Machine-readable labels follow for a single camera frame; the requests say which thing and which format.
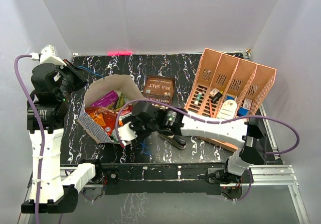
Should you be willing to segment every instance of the paper bag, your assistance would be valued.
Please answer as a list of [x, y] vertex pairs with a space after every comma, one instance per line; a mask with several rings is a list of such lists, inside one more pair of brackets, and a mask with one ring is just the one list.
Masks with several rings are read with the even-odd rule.
[[129, 101], [144, 99], [129, 75], [111, 75], [89, 85], [81, 105], [78, 122], [97, 143], [118, 143], [118, 140], [112, 140], [108, 133], [86, 113], [85, 108], [90, 107], [112, 90], [121, 91]]

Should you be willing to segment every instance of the black marble table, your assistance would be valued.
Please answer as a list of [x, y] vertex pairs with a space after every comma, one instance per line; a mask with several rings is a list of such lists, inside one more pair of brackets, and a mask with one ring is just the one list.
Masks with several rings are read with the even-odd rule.
[[[143, 90], [149, 75], [175, 77], [173, 106], [184, 107], [193, 85], [201, 54], [133, 55], [133, 56], [80, 56], [73, 64], [108, 76], [128, 74]], [[89, 75], [89, 83], [99, 77]], [[232, 152], [202, 141], [185, 137], [187, 147], [178, 150], [153, 133], [142, 144], [122, 148], [118, 144], [97, 144], [77, 123], [84, 91], [73, 93], [65, 119], [65, 132], [61, 145], [61, 164], [77, 164], [84, 158], [99, 158], [101, 163], [224, 163]]]

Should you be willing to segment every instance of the red snack package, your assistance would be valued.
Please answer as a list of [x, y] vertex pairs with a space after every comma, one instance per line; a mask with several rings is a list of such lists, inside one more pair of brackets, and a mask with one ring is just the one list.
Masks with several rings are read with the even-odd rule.
[[110, 136], [115, 128], [117, 114], [105, 107], [87, 107], [88, 113]]
[[124, 110], [121, 112], [118, 125], [123, 126], [124, 124], [122, 123], [122, 120], [126, 118], [127, 116], [131, 115], [132, 112], [132, 105], [127, 105]]

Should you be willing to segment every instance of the black cable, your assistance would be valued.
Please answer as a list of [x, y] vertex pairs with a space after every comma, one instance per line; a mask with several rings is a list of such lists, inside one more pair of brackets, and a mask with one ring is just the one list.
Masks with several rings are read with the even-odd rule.
[[228, 194], [226, 194], [225, 192], [222, 192], [222, 191], [221, 191], [221, 193], [222, 193], [222, 194], [225, 194], [228, 198], [230, 198], [230, 200], [232, 200], [232, 198], [231, 198]]

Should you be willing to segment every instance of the wooden organizer box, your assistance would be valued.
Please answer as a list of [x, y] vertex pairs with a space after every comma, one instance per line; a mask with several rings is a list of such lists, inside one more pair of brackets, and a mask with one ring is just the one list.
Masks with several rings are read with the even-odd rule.
[[[243, 106], [245, 98], [252, 100], [249, 115], [255, 115], [270, 91], [275, 75], [276, 69], [274, 68], [205, 48], [185, 109], [210, 117], [211, 107], [215, 118], [226, 94], [230, 93], [237, 96], [237, 109]], [[213, 88], [223, 91], [223, 96], [217, 104], [211, 104], [212, 97], [209, 93]], [[195, 105], [194, 102], [199, 92], [203, 96], [199, 100], [199, 104]], [[237, 147], [229, 143], [207, 138], [202, 139], [230, 151], [237, 149]]]

